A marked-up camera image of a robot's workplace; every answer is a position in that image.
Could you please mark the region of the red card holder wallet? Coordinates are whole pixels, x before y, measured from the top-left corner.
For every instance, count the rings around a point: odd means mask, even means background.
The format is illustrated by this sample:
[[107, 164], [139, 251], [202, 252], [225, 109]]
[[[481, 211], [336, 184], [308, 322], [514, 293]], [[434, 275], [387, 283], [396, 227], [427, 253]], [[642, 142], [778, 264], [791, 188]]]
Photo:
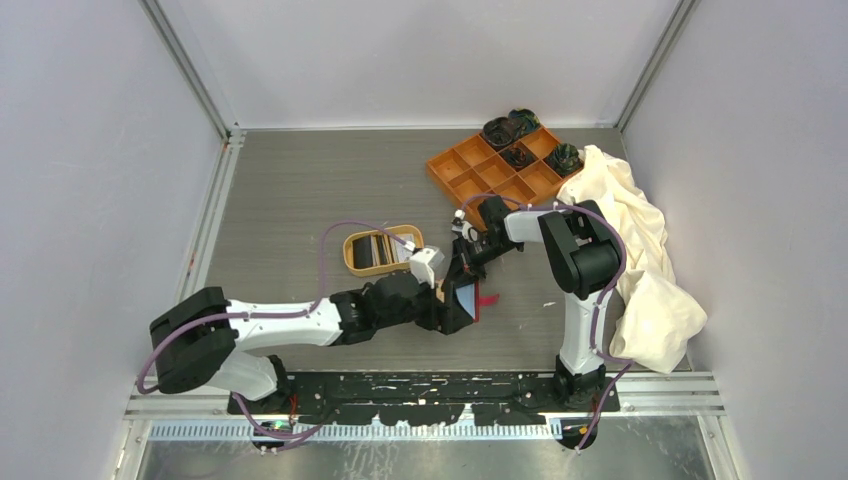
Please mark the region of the red card holder wallet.
[[446, 294], [450, 293], [452, 302], [459, 305], [464, 315], [469, 317], [473, 323], [479, 323], [484, 308], [496, 305], [501, 294], [487, 292], [481, 287], [481, 281], [465, 284], [443, 284]]

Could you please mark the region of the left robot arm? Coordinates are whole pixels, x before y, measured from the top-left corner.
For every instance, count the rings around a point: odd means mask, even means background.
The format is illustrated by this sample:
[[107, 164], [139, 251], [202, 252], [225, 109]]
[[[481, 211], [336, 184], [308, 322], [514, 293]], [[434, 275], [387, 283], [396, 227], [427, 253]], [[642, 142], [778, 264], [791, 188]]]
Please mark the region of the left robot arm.
[[181, 394], [211, 385], [277, 413], [292, 388], [282, 361], [259, 356], [263, 349], [353, 345], [407, 323], [451, 335], [478, 319], [478, 286], [431, 285], [409, 271], [306, 303], [243, 302], [204, 287], [150, 323], [153, 351], [142, 372], [154, 370], [157, 382], [137, 388]]

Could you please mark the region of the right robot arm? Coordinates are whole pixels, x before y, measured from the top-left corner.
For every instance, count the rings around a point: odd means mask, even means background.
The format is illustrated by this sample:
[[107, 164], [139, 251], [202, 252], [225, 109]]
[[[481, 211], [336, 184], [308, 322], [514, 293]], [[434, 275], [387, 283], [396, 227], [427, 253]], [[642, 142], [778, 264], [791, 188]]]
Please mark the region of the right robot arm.
[[543, 245], [553, 279], [565, 295], [553, 397], [567, 410], [582, 409], [605, 387], [606, 311], [626, 265], [620, 236], [593, 201], [510, 208], [500, 195], [480, 194], [474, 199], [484, 227], [477, 229], [470, 223], [466, 208], [455, 211], [451, 278], [481, 280], [487, 263], [528, 243]]

